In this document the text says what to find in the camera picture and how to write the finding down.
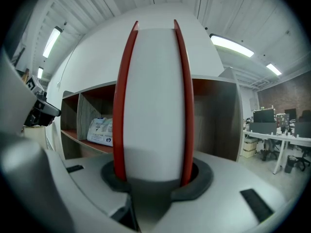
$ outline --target fluorescent light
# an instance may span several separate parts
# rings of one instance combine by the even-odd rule
[[[54,46],[55,41],[57,40],[57,38],[59,37],[60,33],[62,32],[62,30],[59,27],[55,27],[48,39],[48,42],[45,46],[44,52],[43,52],[43,56],[48,58],[52,47]]]
[[[227,40],[225,38],[212,35],[212,37],[210,39],[212,40],[214,45],[234,50],[236,52],[239,52],[241,54],[246,55],[247,57],[252,57],[253,54],[254,54],[253,51],[251,51],[251,50],[249,50],[249,49],[239,45],[238,43],[235,43],[233,41]]]
[[[276,75],[281,75],[282,73],[272,64],[267,65],[267,67],[274,72]]]
[[[38,79],[41,79],[43,73],[43,68],[39,67],[38,69]]]

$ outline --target white desk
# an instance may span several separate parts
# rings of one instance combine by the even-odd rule
[[[261,134],[256,132],[249,132],[249,131],[243,131],[243,137],[242,137],[242,148],[240,150],[240,156],[242,155],[242,149],[245,142],[245,135],[249,135],[251,137],[260,138],[263,140],[273,139],[273,140],[280,140],[282,141],[280,154],[278,156],[276,167],[273,171],[273,174],[277,173],[278,167],[280,166],[281,159],[283,157],[284,149],[287,148],[288,143],[298,145],[298,146],[304,146],[304,147],[311,147],[311,138],[301,138],[301,137],[294,137],[292,135],[285,136],[285,135],[275,135],[275,134]]]

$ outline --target cardboard box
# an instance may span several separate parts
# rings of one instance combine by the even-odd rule
[[[250,151],[250,150],[255,150],[257,147],[257,141],[256,142],[252,142],[252,143],[248,143],[248,142],[244,142],[244,150]]]
[[[246,151],[246,150],[243,150],[243,156],[245,158],[250,158],[252,157],[254,154],[255,154],[256,150],[250,150],[250,151]]]

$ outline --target storage cabinet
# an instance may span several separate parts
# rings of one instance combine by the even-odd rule
[[[236,161],[243,117],[234,73],[227,69],[220,77],[193,76],[192,84],[194,150]],[[113,147],[89,142],[86,137],[94,118],[112,118],[115,86],[116,82],[110,82],[63,97],[61,133],[66,159],[113,151]]]

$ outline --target box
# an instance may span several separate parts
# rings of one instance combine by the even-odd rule
[[[251,142],[251,143],[244,142],[243,149],[247,150],[247,151],[250,151],[250,150],[255,150],[256,147],[257,147],[257,141],[256,142]]]
[[[256,150],[250,150],[250,151],[246,151],[246,150],[243,150],[243,156],[245,158],[250,158],[252,157],[254,154],[255,154]]]
[[[26,85],[34,94],[36,94],[37,92],[42,93],[42,91],[44,91],[42,85],[38,81],[37,77],[35,77],[34,75],[30,76],[30,78],[26,82]]]

